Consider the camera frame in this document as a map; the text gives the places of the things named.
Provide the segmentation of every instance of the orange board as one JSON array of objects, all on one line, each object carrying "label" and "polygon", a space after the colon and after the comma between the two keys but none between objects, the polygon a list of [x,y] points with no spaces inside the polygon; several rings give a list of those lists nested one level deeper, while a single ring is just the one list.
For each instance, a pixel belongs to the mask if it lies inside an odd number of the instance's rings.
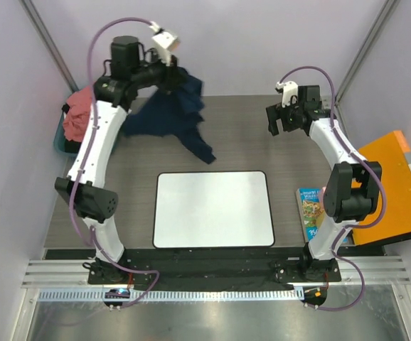
[{"label": "orange board", "polygon": [[[383,186],[388,206],[383,220],[371,229],[354,229],[356,245],[376,242],[411,232],[411,159],[410,147],[401,131],[393,131],[359,149],[369,161],[378,161],[383,167]],[[381,211],[381,196],[378,208],[361,224],[375,220]]]}]

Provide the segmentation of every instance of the dark blue cloth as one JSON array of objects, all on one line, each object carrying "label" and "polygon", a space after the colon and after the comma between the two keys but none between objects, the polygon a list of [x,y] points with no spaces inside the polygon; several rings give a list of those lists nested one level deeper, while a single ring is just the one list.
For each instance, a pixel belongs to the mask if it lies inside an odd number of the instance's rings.
[{"label": "dark blue cloth", "polygon": [[201,137],[198,124],[204,121],[199,111],[204,108],[201,99],[203,82],[185,72],[187,81],[171,94],[157,90],[135,115],[130,114],[123,124],[126,136],[175,135],[191,153],[205,163],[215,156]]}]

